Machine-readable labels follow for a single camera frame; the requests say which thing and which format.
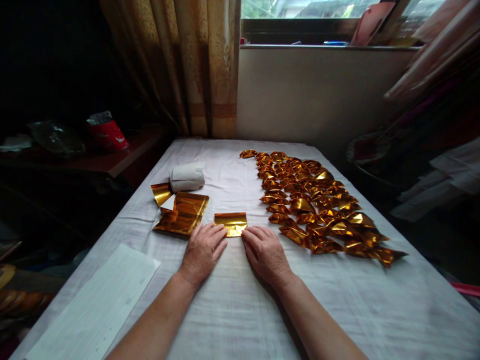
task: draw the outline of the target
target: white cloth roll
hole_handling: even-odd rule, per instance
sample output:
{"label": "white cloth roll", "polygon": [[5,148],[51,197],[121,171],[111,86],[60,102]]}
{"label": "white cloth roll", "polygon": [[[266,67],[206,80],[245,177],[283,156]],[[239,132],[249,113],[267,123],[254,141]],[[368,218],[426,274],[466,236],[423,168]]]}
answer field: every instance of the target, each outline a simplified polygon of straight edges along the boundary
{"label": "white cloth roll", "polygon": [[170,169],[170,184],[174,193],[185,190],[198,190],[205,185],[204,162],[191,162]]}

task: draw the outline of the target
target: square gold foil sheet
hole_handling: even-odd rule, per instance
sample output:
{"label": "square gold foil sheet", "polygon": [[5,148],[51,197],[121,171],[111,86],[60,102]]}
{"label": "square gold foil sheet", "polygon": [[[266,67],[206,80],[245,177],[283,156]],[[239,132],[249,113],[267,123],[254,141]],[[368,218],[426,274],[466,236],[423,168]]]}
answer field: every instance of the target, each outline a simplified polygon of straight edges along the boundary
{"label": "square gold foil sheet", "polygon": [[227,212],[215,214],[215,225],[223,224],[228,229],[227,238],[236,238],[242,236],[242,230],[247,224],[247,214],[245,212]]}
{"label": "square gold foil sheet", "polygon": [[150,187],[151,191],[153,191],[153,196],[155,197],[155,201],[159,208],[161,208],[162,204],[173,195],[169,182],[150,185]]}
{"label": "square gold foil sheet", "polygon": [[173,211],[164,212],[153,229],[190,235],[202,221],[209,200],[205,195],[177,192]]}

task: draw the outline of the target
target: red can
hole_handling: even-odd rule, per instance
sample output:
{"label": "red can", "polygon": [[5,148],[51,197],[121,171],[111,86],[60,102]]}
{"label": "red can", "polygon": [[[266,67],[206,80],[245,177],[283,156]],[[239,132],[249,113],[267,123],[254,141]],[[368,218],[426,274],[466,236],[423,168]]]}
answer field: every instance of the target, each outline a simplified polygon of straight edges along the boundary
{"label": "red can", "polygon": [[115,120],[100,124],[88,124],[90,133],[109,153],[119,153],[130,147]]}

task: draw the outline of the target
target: white paper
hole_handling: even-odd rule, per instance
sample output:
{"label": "white paper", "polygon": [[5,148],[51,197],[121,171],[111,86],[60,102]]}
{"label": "white paper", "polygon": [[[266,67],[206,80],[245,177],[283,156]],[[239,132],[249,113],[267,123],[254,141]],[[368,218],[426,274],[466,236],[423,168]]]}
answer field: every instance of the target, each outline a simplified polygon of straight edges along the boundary
{"label": "white paper", "polygon": [[191,162],[174,166],[170,170],[170,184],[174,193],[185,190],[198,190],[205,185],[204,162]]}
{"label": "white paper", "polygon": [[168,210],[173,211],[174,207],[175,207],[175,198],[176,197],[177,197],[177,194],[173,194],[161,205],[161,207],[164,208],[164,209],[168,209]]}
{"label": "white paper", "polygon": [[101,360],[160,262],[121,244],[26,355]]}

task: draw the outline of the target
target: pink fabric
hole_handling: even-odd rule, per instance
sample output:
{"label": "pink fabric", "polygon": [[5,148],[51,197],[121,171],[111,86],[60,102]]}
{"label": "pink fabric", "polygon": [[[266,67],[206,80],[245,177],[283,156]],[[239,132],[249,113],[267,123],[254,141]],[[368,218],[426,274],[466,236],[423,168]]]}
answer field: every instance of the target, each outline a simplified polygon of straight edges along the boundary
{"label": "pink fabric", "polygon": [[427,44],[384,97],[397,102],[415,98],[448,66],[478,45],[479,14],[478,0],[447,0],[415,33]]}

